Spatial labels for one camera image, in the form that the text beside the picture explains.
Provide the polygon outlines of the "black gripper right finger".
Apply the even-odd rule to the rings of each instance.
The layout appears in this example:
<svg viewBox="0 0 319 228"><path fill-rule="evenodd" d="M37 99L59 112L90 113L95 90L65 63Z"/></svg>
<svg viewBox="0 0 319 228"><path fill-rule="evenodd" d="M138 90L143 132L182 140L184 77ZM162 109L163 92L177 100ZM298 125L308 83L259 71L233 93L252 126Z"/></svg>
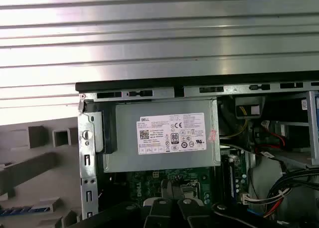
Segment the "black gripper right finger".
<svg viewBox="0 0 319 228"><path fill-rule="evenodd" d="M174 185L173 198L189 228L305 228L306 225L270 221L249 212L243 205L215 203L210 208L201 201L186 198L180 185Z"/></svg>

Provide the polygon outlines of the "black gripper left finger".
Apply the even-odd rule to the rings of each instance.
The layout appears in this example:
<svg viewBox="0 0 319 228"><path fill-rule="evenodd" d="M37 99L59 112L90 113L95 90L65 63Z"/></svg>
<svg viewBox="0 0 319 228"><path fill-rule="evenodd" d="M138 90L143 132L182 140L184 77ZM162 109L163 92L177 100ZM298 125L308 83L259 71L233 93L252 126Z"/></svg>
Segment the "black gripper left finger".
<svg viewBox="0 0 319 228"><path fill-rule="evenodd" d="M161 182L161 197L145 200L140 207L123 202L72 225L73 228L168 228L171 225L173 191L170 180Z"/></svg>

